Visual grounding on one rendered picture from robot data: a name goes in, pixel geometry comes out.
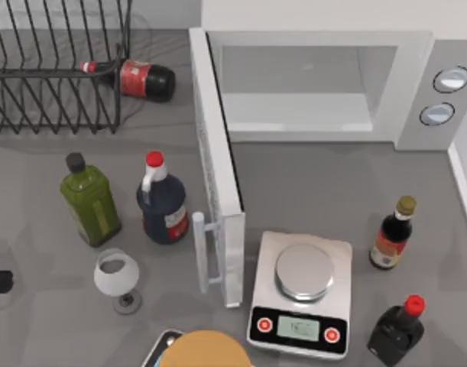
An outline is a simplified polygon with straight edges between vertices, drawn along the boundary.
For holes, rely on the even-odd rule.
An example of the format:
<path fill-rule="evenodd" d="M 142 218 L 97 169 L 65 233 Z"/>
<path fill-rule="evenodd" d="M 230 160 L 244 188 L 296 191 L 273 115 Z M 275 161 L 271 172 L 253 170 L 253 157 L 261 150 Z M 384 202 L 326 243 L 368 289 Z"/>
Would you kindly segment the white microwave door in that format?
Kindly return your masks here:
<path fill-rule="evenodd" d="M 214 65 L 212 41 L 202 28 L 189 29 L 196 132 L 202 161 L 210 222 L 206 233 L 209 276 L 222 276 L 223 303 L 243 301 L 245 212 L 235 172 L 228 127 Z"/>

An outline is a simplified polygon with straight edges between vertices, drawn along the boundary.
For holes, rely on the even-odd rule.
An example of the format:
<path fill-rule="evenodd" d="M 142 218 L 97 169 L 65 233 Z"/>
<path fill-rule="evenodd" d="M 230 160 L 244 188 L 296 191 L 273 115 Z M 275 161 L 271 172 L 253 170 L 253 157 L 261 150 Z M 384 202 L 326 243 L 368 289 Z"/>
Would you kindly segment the dark jug bottle red cap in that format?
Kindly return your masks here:
<path fill-rule="evenodd" d="M 145 156 L 145 172 L 136 191 L 146 235 L 160 245 L 179 242 L 187 233 L 189 217 L 182 181 L 170 174 L 164 154 L 158 150 Z"/>

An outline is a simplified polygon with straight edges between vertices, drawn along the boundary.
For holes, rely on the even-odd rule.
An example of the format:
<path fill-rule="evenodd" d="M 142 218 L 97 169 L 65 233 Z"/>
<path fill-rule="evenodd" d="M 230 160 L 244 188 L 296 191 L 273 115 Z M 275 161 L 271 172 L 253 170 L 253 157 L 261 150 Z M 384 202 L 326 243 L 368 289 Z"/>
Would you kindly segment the silver kitchen scale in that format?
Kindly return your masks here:
<path fill-rule="evenodd" d="M 247 341 L 326 360 L 349 350 L 352 246 L 316 235 L 261 237 Z"/>

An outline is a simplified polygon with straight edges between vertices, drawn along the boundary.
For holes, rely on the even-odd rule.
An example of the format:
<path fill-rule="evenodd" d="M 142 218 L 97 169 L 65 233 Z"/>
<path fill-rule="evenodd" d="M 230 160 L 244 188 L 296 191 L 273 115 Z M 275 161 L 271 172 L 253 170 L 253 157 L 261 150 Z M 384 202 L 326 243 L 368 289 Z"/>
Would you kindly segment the dark cola bottle red label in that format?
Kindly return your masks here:
<path fill-rule="evenodd" d="M 103 86 L 114 89 L 116 80 L 121 94 L 152 102 L 169 102 L 176 88 L 175 72 L 168 67 L 131 59 L 120 59 L 118 68 L 97 77 Z"/>

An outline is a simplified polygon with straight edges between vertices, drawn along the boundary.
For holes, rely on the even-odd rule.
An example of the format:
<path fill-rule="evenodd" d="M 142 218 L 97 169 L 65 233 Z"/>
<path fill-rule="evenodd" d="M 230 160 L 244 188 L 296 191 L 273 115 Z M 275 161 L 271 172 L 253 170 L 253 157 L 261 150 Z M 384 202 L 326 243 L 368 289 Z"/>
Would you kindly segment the green oil bottle black cap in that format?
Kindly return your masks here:
<path fill-rule="evenodd" d="M 63 178 L 60 192 L 81 238 L 98 248 L 122 228 L 109 179 L 87 164 L 79 152 L 69 153 L 65 161 L 70 172 Z"/>

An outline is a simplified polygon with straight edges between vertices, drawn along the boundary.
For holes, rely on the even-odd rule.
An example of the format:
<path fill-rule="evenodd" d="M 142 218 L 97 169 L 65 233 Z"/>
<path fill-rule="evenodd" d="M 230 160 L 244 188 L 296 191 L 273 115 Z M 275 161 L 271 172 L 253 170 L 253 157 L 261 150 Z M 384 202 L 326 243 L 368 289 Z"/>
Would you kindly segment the white wine glass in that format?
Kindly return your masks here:
<path fill-rule="evenodd" d="M 140 278 L 138 263 L 119 248 L 102 251 L 93 271 L 97 289 L 112 299 L 114 310 L 121 315 L 136 313 L 141 307 L 137 290 Z"/>

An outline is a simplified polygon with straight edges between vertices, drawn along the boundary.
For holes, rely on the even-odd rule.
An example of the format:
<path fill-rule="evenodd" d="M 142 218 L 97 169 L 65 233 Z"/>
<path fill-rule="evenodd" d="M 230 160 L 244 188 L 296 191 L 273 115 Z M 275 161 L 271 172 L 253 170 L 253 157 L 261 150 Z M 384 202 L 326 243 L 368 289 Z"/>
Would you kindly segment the orange round lid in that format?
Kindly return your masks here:
<path fill-rule="evenodd" d="M 254 367 L 243 345 L 218 330 L 184 333 L 163 352 L 157 367 Z"/>

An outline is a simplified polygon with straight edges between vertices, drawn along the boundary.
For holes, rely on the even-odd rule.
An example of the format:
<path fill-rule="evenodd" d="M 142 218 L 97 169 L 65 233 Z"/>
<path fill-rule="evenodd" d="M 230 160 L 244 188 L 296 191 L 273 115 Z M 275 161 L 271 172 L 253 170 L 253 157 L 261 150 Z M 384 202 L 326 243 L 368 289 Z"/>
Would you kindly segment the dark sauce bottle gold cap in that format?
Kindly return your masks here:
<path fill-rule="evenodd" d="M 416 207 L 413 196 L 402 196 L 394 212 L 383 219 L 368 253 L 373 266 L 391 270 L 397 265 L 413 231 L 411 220 Z"/>

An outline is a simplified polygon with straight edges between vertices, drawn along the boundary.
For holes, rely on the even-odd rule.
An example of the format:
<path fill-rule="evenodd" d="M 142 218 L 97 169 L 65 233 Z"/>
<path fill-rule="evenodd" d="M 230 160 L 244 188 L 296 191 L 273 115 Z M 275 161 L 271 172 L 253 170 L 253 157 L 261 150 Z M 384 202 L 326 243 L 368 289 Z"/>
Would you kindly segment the black and silver phone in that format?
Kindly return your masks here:
<path fill-rule="evenodd" d="M 183 331 L 179 330 L 165 330 L 158 337 L 155 344 L 152 346 L 149 353 L 144 358 L 140 367 L 159 367 L 161 357 L 166 349 L 171 346 L 177 339 L 184 334 Z"/>

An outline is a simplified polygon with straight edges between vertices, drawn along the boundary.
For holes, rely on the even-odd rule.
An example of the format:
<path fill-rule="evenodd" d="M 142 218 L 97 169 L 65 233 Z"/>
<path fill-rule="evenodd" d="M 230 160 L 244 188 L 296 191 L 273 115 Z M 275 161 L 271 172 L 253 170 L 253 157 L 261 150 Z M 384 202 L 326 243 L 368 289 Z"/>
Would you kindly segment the pale microwave oven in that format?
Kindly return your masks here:
<path fill-rule="evenodd" d="M 390 142 L 403 151 L 449 147 L 467 85 L 438 93 L 442 70 L 467 69 L 467 38 L 430 31 L 206 30 L 234 141 Z M 447 102 L 452 119 L 420 122 Z"/>

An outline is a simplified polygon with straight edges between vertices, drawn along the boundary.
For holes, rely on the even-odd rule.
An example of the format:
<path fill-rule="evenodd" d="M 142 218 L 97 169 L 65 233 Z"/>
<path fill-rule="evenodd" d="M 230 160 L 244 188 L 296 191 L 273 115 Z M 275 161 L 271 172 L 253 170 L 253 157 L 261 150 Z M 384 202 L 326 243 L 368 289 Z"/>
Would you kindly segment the grey microwave knob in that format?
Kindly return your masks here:
<path fill-rule="evenodd" d="M 467 69 L 457 66 L 442 70 L 433 79 L 433 88 L 442 94 L 457 92 L 467 85 Z"/>
<path fill-rule="evenodd" d="M 420 122 L 427 126 L 438 126 L 449 122 L 455 114 L 452 104 L 442 102 L 427 106 L 420 113 Z"/>

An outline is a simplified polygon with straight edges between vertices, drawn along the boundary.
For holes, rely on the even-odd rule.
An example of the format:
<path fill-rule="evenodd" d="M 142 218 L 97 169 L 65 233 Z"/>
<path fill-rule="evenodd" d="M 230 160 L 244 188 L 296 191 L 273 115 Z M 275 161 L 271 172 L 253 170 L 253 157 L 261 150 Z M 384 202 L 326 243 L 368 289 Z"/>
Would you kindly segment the black bottle red cap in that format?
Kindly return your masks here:
<path fill-rule="evenodd" d="M 388 308 L 379 317 L 367 348 L 385 367 L 395 367 L 422 339 L 425 329 L 420 316 L 425 308 L 421 295 L 410 294 L 401 305 Z"/>

